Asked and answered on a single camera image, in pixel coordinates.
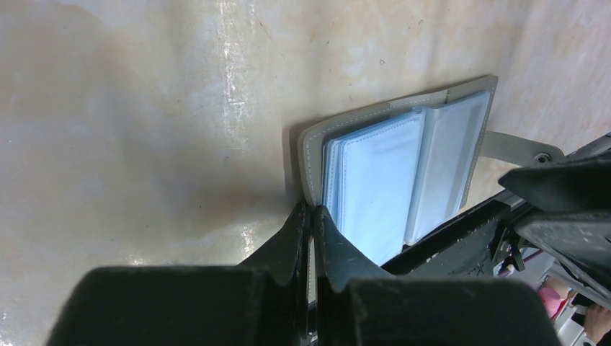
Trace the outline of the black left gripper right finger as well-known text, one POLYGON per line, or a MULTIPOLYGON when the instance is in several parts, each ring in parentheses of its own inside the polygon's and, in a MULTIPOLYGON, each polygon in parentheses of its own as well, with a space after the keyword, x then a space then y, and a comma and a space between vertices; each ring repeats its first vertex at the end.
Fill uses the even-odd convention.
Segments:
POLYGON ((493 277, 410 278, 373 263, 313 212, 319 345, 557 345, 533 289, 493 277))

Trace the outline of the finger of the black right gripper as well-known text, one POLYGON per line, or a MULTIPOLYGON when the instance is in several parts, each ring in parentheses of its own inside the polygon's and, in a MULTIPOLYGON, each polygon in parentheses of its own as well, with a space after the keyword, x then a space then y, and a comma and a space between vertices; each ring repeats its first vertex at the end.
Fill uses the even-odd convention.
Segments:
POLYGON ((523 239, 556 258, 582 294, 610 305, 610 211, 535 213, 514 225, 523 239))
POLYGON ((610 208, 610 158, 591 157, 507 172, 499 184, 546 212, 610 208))

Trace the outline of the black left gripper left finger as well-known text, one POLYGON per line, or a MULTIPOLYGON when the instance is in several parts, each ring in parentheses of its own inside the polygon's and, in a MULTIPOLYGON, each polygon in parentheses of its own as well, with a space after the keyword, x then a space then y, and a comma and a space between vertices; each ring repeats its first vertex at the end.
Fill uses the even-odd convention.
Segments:
POLYGON ((307 335, 310 208, 234 266, 99 267, 49 345, 299 345, 307 335))

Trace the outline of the grey card holder wallet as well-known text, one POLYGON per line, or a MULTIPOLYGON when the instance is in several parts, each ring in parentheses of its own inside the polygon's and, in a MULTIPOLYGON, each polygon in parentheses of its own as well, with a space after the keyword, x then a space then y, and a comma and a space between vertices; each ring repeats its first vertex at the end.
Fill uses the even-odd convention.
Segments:
POLYGON ((563 161, 556 146, 487 130, 497 83, 482 76, 303 130, 305 199, 327 208, 340 234, 384 265, 466 204, 480 157, 520 167, 563 161))

